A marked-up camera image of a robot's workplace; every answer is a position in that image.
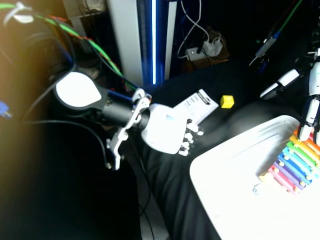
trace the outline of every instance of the white robot shell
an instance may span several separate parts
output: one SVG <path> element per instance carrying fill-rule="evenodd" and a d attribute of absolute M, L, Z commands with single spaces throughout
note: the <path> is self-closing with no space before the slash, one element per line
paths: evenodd
<path fill-rule="evenodd" d="M 171 107 L 152 104 L 150 119 L 141 132 L 144 142 L 159 152 L 176 154 L 183 143 L 187 118 Z"/>

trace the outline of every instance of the blue connector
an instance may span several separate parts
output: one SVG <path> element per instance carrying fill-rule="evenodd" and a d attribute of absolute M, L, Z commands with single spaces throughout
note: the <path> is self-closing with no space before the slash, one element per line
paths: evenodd
<path fill-rule="evenodd" d="M 0 117 L 9 119 L 12 115 L 9 113 L 9 107 L 3 101 L 0 101 Z"/>

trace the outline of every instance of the metal bracket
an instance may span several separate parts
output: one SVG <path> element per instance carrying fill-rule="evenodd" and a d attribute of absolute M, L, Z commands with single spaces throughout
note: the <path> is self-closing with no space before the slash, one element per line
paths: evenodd
<path fill-rule="evenodd" d="M 142 109 L 146 109 L 150 106 L 150 100 L 145 97 L 145 91 L 138 88 L 132 96 L 132 101 L 138 100 L 135 108 L 132 110 L 132 116 L 125 127 L 119 127 L 117 132 L 113 135 L 112 139 L 106 140 L 106 147 L 111 150 L 114 155 L 114 169 L 120 168 L 120 162 L 122 156 L 119 154 L 119 147 L 123 141 L 126 141 L 129 137 L 127 130 L 130 129 L 139 118 L 139 113 Z"/>

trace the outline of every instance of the white zip tie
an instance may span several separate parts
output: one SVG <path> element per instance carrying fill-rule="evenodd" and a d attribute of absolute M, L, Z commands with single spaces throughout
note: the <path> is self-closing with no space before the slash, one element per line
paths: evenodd
<path fill-rule="evenodd" d="M 6 26 L 10 19 L 12 19 L 18 12 L 23 10 L 32 11 L 32 7 L 25 6 L 22 2 L 18 1 L 16 4 L 16 7 L 12 9 L 3 19 L 3 25 Z"/>

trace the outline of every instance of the power outlet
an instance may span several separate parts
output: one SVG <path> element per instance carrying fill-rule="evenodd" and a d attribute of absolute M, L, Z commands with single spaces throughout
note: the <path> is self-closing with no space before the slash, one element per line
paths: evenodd
<path fill-rule="evenodd" d="M 186 55 L 189 61 L 196 61 L 207 57 L 202 51 L 200 53 L 197 53 L 197 50 L 197 47 L 189 48 L 186 50 Z"/>

